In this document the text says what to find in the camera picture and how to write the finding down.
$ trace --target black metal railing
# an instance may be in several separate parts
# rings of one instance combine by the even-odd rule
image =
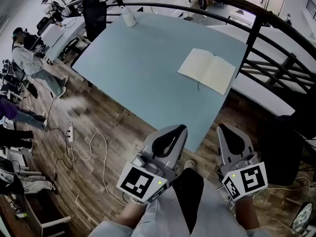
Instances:
[[[291,98],[282,98],[280,93],[275,90],[275,85],[277,84],[280,87],[283,87],[288,93],[294,92],[294,90],[286,83],[286,81],[291,81],[296,83],[303,92],[308,92],[310,86],[312,86],[316,82],[316,75],[312,73],[301,61],[297,59],[297,57],[288,52],[286,49],[284,49],[282,46],[280,46],[278,43],[274,42],[272,39],[268,38],[267,36],[260,33],[260,29],[263,24],[269,23],[274,28],[279,29],[286,35],[288,35],[289,38],[293,39],[298,45],[300,45],[307,53],[310,54],[310,56],[316,60],[316,48],[303,36],[301,35],[297,30],[295,30],[292,26],[286,24],[283,20],[281,20],[279,17],[274,15],[273,13],[270,13],[250,2],[247,2],[245,0],[215,0],[217,2],[222,2],[234,7],[237,7],[239,9],[248,11],[256,16],[256,19],[252,25],[252,27],[248,27],[245,25],[242,25],[241,23],[238,23],[234,20],[225,18],[223,16],[203,11],[191,7],[185,7],[185,6],[179,6],[174,4],[165,4],[165,3],[153,3],[153,2],[129,2],[124,3],[124,0],[116,0],[116,3],[107,5],[108,7],[113,6],[121,6],[121,5],[130,5],[130,6],[151,6],[151,7],[166,7],[166,8],[173,8],[178,9],[182,11],[192,12],[200,15],[204,15],[210,18],[214,18],[217,20],[220,20],[222,22],[225,22],[227,24],[233,25],[235,27],[238,27],[242,29],[243,31],[246,31],[249,33],[248,39],[247,39],[247,50],[245,53],[245,56],[243,58],[243,62],[239,68],[239,73],[244,74],[245,76],[249,77],[250,79],[258,82],[268,90],[272,91],[274,94],[278,95],[281,99],[286,101],[289,105],[292,107],[296,107],[294,103],[291,103]],[[287,59],[287,62],[284,62],[283,64],[279,64],[276,61],[274,61],[272,58],[270,58],[268,55],[264,54],[263,52],[255,49],[253,47],[255,41],[257,39],[261,39],[265,41],[266,43],[271,45],[271,48],[275,48],[276,50],[283,53]],[[248,57],[250,53],[254,53],[261,57],[263,60],[265,60],[266,63],[271,64],[274,66],[276,71],[274,73],[269,72],[266,69],[262,69],[261,66],[258,65],[258,63],[255,63],[251,61]],[[263,74],[267,77],[269,77],[268,82],[263,82],[256,78],[252,73],[250,73],[248,70],[242,69],[244,68],[245,64],[247,66],[251,67],[253,70],[256,70],[257,73]],[[299,70],[301,74],[293,73],[292,71],[294,69]],[[308,78],[308,83],[305,83],[302,81],[301,77]]]
[[[312,0],[308,0],[306,9],[311,13],[313,19],[316,20],[316,4]]]

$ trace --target wooden floor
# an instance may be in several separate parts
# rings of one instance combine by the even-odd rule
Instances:
[[[46,69],[59,77],[65,75],[64,70],[57,66],[47,65]],[[28,96],[21,106],[33,109],[38,114],[44,111],[48,113],[52,98],[45,88],[36,82],[34,84],[39,91],[38,99]],[[96,131],[104,134],[108,144],[104,180],[110,193],[122,201],[122,193],[116,188],[119,175],[125,162],[134,158],[138,149],[142,147],[142,142],[154,129],[96,87],[89,88],[86,82],[70,78],[67,86],[65,96],[53,103],[49,125],[65,132],[67,122],[72,120],[75,129],[73,147],[81,152],[83,158],[90,156],[89,142],[93,134]],[[181,171],[186,160],[193,158],[198,162],[199,174],[219,187],[221,184],[215,173],[216,167],[220,164],[215,132],[217,125],[226,122],[238,127],[250,136],[256,147],[260,127],[271,118],[269,113],[256,104],[230,92],[198,151],[192,154],[185,150],[179,160],[177,171]],[[61,131],[55,129],[43,132],[25,124],[19,124],[18,127],[22,130],[31,129],[35,134],[34,157],[28,159],[28,163],[36,170],[53,178],[57,158],[62,158],[71,165]],[[68,170],[62,162],[58,162],[57,165],[56,184],[59,195],[52,195],[52,199],[63,214],[72,217],[72,222],[68,223],[71,233],[67,236],[87,236],[99,223],[114,219],[123,209],[122,205],[108,196],[102,181],[106,153],[102,136],[96,135],[91,145],[91,160],[83,161],[75,153],[73,170]],[[292,188],[300,188],[307,184],[306,180],[299,179]],[[292,236],[287,226],[293,221],[299,205],[291,202],[291,199],[306,202],[312,201],[312,197],[316,197],[314,190],[266,189],[256,195],[254,202],[261,225],[269,229],[274,236],[281,237]]]

